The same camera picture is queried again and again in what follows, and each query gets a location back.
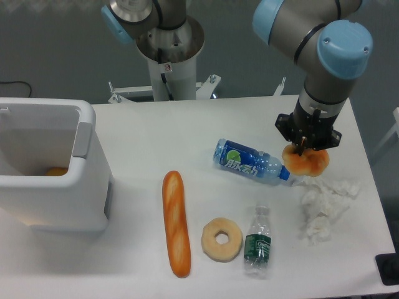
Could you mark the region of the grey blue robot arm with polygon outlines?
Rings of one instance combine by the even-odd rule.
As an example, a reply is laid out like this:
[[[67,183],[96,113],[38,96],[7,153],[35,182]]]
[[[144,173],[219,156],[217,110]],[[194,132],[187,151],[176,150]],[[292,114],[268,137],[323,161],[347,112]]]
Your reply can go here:
[[[297,154],[340,143],[334,122],[373,50],[369,31],[347,19],[361,7],[361,1],[261,1],[254,12],[256,35],[307,74],[294,111],[276,120]],[[112,34],[134,42],[147,59],[156,101],[206,97],[196,86],[204,31],[185,1],[109,1],[101,13]]]

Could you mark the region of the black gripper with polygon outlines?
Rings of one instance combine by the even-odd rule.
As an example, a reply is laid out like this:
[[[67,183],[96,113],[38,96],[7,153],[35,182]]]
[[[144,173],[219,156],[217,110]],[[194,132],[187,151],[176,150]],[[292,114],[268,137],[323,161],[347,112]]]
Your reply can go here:
[[[297,102],[290,115],[278,115],[275,126],[285,140],[294,145],[297,154],[302,156],[305,149],[320,151],[340,144],[342,134],[334,129],[336,119],[337,115],[322,117],[320,108],[308,113]]]

